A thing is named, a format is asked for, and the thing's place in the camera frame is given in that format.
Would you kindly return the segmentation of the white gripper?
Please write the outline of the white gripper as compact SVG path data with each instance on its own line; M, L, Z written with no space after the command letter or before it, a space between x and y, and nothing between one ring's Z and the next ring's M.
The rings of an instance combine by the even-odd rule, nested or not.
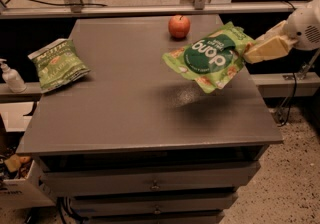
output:
M309 51L320 47L320 0L312 0L296 9L287 21L279 22L256 38L257 44L244 53L243 58L247 63L254 64L285 57L294 46L293 39L298 50Z

